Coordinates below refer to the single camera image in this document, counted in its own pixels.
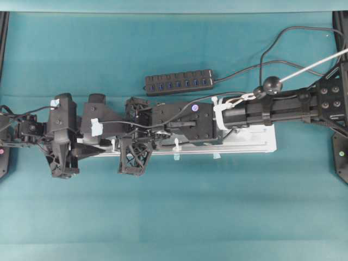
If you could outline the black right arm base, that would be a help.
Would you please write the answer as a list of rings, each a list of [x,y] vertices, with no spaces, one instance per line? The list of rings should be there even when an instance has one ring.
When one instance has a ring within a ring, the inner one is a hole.
[[[331,128],[333,149],[333,162],[336,175],[347,184],[347,136]]]

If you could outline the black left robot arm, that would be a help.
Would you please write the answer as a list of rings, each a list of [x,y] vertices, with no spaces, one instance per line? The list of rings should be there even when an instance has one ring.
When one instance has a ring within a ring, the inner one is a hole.
[[[58,98],[22,114],[1,106],[1,177],[9,172],[11,149],[37,146],[47,160],[54,178],[69,179],[79,174],[78,162],[105,150],[78,142],[82,138],[76,104]]]

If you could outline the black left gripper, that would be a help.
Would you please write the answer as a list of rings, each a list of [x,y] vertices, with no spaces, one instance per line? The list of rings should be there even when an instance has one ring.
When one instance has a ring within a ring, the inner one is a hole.
[[[94,157],[104,149],[77,142],[77,105],[60,103],[49,113],[47,135],[53,140],[47,148],[46,159],[52,177],[69,179],[79,173],[78,160]]]

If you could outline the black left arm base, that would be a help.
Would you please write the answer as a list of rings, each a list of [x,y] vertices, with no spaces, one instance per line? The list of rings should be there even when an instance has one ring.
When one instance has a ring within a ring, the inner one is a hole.
[[[8,173],[10,148],[1,147],[0,153],[0,178],[3,178]]]

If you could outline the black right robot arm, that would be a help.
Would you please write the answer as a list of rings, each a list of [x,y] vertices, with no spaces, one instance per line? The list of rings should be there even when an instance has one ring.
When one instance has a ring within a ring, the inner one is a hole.
[[[347,178],[347,62],[342,61],[306,88],[282,91],[269,77],[253,92],[227,92],[191,102],[149,105],[131,98],[120,119],[103,103],[85,117],[92,137],[115,138],[119,171],[139,176],[153,152],[179,153],[184,146],[222,145],[233,133],[252,126],[301,121],[333,130],[336,173]]]

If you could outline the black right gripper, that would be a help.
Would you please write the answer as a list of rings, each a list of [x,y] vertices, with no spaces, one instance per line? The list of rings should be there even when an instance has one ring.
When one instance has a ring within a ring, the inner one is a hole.
[[[147,128],[152,123],[150,102],[136,97],[126,101],[124,119],[107,105],[106,95],[89,95],[89,122],[93,125],[118,124],[121,132],[116,136],[120,152],[118,173],[141,176],[153,152],[153,135]]]

